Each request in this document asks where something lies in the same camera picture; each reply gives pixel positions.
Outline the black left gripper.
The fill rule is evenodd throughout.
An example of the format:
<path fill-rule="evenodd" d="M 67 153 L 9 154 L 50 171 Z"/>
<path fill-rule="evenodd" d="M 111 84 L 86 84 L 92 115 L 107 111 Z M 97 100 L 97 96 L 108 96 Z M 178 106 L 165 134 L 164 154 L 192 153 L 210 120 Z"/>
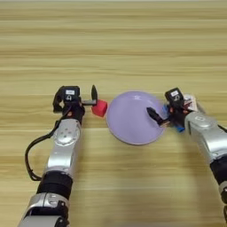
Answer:
<path fill-rule="evenodd" d="M 98 92 L 95 85 L 92 85 L 91 88 L 91 100 L 73 100 L 73 101 L 66 101 L 62 107 L 60 103 L 62 101 L 62 89 L 59 88 L 56 92 L 52 105 L 53 105 L 53 112 L 54 113 L 61 113 L 62 112 L 62 119 L 74 119 L 78 122 L 82 122 L 82 118 L 85 114 L 85 106 L 95 106 L 98 102 Z"/>

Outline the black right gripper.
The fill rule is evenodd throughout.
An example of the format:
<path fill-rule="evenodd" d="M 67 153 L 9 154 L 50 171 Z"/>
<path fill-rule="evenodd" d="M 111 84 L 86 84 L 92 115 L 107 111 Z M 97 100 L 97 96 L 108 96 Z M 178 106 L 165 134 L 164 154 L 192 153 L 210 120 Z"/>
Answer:
<path fill-rule="evenodd" d="M 156 121 L 159 125 L 162 125 L 165 121 L 156 113 L 156 111 L 147 107 L 146 111 L 149 116 Z M 189 111 L 185 108 L 183 102 L 175 102 L 169 104 L 169 113 L 170 113 L 170 121 L 173 125 L 183 127 L 184 120 Z"/>

